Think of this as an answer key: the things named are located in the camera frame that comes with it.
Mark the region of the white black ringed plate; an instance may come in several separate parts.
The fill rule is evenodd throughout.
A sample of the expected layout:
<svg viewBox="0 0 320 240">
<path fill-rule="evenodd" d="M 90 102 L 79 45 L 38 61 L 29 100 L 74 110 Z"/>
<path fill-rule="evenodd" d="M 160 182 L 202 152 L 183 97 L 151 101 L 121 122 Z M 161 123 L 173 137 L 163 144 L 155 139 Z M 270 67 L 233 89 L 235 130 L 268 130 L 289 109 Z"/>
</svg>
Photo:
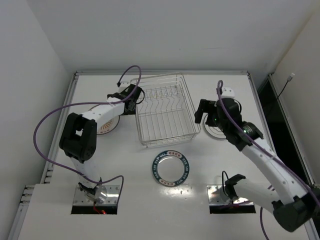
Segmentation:
<svg viewBox="0 0 320 240">
<path fill-rule="evenodd" d="M 204 128 L 205 133 L 214 140 L 218 140 L 218 141 L 226 140 L 226 136 L 218 127 L 212 127 L 206 124 L 207 118 L 208 118 L 208 114 L 206 114 L 202 120 L 202 126 Z"/>
</svg>

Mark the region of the orange sunburst plate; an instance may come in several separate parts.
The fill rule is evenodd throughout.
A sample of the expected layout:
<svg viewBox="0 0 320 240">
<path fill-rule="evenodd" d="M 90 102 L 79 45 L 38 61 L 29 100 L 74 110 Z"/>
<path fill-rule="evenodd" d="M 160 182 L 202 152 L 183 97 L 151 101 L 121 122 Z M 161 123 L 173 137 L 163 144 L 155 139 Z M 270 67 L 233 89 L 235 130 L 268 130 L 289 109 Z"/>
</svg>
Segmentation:
<svg viewBox="0 0 320 240">
<path fill-rule="evenodd" d="M 82 115 L 85 119 L 94 120 L 97 123 L 97 134 L 104 135 L 114 130 L 124 113 L 124 105 L 100 104 L 92 107 Z"/>
</svg>

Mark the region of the blue rimmed plate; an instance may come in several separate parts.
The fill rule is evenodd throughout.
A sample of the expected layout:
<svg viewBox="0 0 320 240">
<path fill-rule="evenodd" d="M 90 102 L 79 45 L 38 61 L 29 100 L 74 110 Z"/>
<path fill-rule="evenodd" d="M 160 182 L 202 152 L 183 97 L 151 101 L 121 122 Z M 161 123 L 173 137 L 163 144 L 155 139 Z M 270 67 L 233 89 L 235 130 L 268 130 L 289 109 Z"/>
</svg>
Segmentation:
<svg viewBox="0 0 320 240">
<path fill-rule="evenodd" d="M 187 180 L 190 165 L 182 153 L 176 150 L 165 150 L 154 158 L 151 173 L 160 185 L 173 188 Z"/>
</svg>

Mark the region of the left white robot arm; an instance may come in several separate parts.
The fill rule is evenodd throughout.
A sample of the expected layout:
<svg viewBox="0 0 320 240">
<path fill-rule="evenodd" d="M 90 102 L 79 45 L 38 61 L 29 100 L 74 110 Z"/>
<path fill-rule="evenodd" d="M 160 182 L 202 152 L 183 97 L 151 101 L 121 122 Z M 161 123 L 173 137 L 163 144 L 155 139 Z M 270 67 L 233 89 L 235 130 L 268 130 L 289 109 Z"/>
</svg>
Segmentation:
<svg viewBox="0 0 320 240">
<path fill-rule="evenodd" d="M 116 117 L 134 114 L 142 92 L 141 87 L 130 84 L 121 92 L 107 95 L 103 104 L 81 114 L 72 112 L 66 119 L 59 147 L 79 172 L 80 190 L 91 199 L 96 200 L 107 193 L 91 159 L 97 148 L 98 130 Z"/>
</svg>

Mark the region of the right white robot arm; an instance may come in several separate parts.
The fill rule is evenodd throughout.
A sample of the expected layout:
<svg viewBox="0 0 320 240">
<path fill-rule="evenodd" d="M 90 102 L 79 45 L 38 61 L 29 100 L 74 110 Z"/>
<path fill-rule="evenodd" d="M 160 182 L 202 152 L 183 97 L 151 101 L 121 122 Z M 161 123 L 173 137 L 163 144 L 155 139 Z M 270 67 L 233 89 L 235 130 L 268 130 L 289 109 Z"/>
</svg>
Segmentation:
<svg viewBox="0 0 320 240">
<path fill-rule="evenodd" d="M 203 114 L 207 114 L 205 124 L 219 128 L 226 140 L 256 165 L 273 188 L 260 187 L 244 175 L 236 174 L 223 184 L 226 197 L 231 200 L 246 198 L 258 204 L 272 213 L 288 232 L 297 230 L 319 211 L 320 190 L 308 186 L 278 159 L 262 132 L 242 119 L 234 99 L 201 99 L 194 114 L 195 123 L 201 122 Z"/>
</svg>

